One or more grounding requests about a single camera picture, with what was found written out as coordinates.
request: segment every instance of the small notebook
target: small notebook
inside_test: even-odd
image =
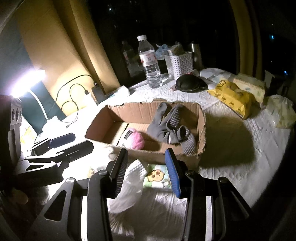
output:
[[[143,187],[172,189],[166,165],[148,164]]]

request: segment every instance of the white bedsheet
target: white bedsheet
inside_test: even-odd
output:
[[[69,127],[69,131],[76,136],[84,135],[96,113],[108,102],[123,104],[152,101],[154,98],[171,102],[197,102],[206,114],[207,138],[206,152],[202,156],[199,173],[212,179],[227,177],[246,202],[253,206],[277,171],[291,130],[273,128],[265,110],[255,109],[251,117],[242,121],[229,107],[206,91],[172,92],[170,87],[174,83],[173,80],[158,89],[150,89],[148,85],[144,85],[135,89],[129,97],[104,101],[95,111],[82,109],[79,111],[81,115],[78,121]],[[81,169],[88,169],[89,163],[98,159],[99,149],[95,147],[95,150],[76,163],[71,163],[63,174],[64,178],[85,178],[80,174]],[[56,184],[51,188],[51,195],[59,186],[60,184]],[[209,198],[207,200],[206,240],[210,240],[211,206]],[[185,206],[186,200],[179,200],[172,193],[144,190],[140,202],[128,211],[126,220],[134,227],[137,241],[178,240]]]

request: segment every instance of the screw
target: screw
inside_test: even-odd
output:
[[[12,116],[11,117],[12,117],[12,120],[15,119],[15,110],[14,109],[12,110]]]
[[[73,183],[74,181],[75,181],[74,178],[69,177],[69,178],[66,180],[66,183]]]
[[[226,177],[220,177],[219,178],[219,182],[221,182],[221,183],[227,183],[228,182],[228,179]]]
[[[187,174],[188,176],[191,176],[191,175],[194,174],[194,171],[192,171],[192,170],[187,170],[187,171],[186,171],[186,174]]]
[[[19,112],[19,110],[17,109],[17,121],[18,121],[19,117],[20,117],[20,112]]]
[[[108,175],[108,171],[107,170],[104,170],[104,169],[103,170],[100,170],[99,171],[99,175],[100,176],[106,176],[106,175]]]

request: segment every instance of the blue gripper pad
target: blue gripper pad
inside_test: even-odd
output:
[[[176,166],[178,168],[179,165],[178,160],[171,148],[165,151],[165,164],[168,169],[168,175],[170,177],[170,182],[172,184],[172,190],[176,197],[179,198],[181,196],[180,179],[178,171],[176,169]]]
[[[73,133],[68,133],[68,134],[63,135],[61,137],[57,137],[57,138],[52,139],[48,146],[50,148],[57,148],[59,146],[62,146],[62,145],[65,145],[65,144],[75,141],[75,138],[76,138],[76,136]]]

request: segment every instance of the yellow wet wipes package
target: yellow wet wipes package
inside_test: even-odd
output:
[[[249,116],[254,96],[249,92],[239,89],[236,84],[228,80],[221,80],[215,89],[208,90],[208,92],[228,105],[243,120]]]

